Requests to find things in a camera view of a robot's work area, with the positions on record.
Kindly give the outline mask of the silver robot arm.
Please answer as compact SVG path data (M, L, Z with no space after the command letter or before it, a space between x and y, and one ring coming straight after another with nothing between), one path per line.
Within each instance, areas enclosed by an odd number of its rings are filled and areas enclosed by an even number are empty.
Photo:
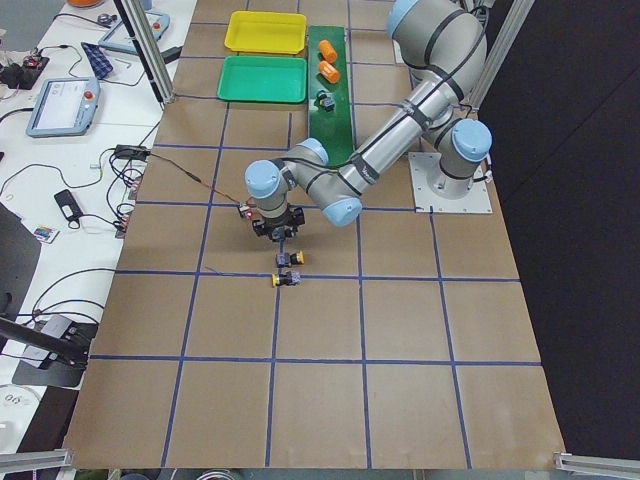
M464 197L492 145L486 125L454 116L453 108L478 82L484 67L485 29L471 12L451 1L397 1L387 22L389 36L418 80L394 115L336 169L320 141L308 138L279 158L258 160L245 171L245 184L260 219L257 236L278 242L296 235L305 222L287 194L299 187L337 227L361 213L360 197L419 138L440 154L427 176L430 189L446 199Z

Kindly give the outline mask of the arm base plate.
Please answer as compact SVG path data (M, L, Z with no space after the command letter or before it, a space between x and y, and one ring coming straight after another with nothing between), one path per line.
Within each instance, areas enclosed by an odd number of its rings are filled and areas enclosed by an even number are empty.
M435 214L492 214L484 172L477 166L473 176L457 180L440 169L439 153L408 154L414 209Z

